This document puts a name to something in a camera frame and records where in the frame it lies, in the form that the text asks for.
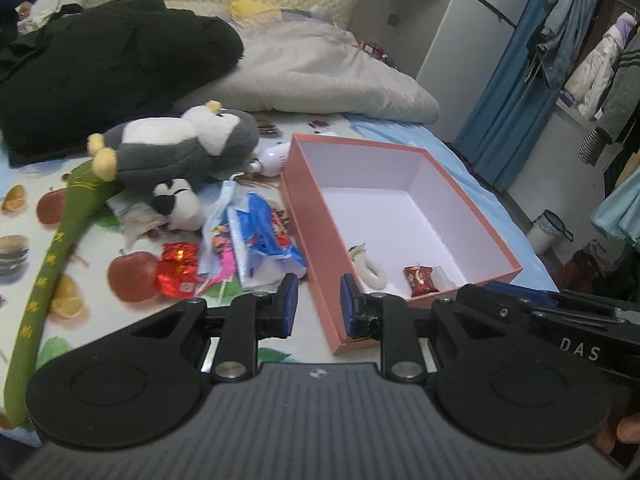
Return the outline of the person hand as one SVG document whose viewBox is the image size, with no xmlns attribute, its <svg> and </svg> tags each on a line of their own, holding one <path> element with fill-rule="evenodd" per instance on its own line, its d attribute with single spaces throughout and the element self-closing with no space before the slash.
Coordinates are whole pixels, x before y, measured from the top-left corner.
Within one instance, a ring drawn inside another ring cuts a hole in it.
<svg viewBox="0 0 640 480">
<path fill-rule="evenodd" d="M 596 440 L 596 448 L 628 467 L 639 453 L 640 414 L 611 416 Z"/>
</svg>

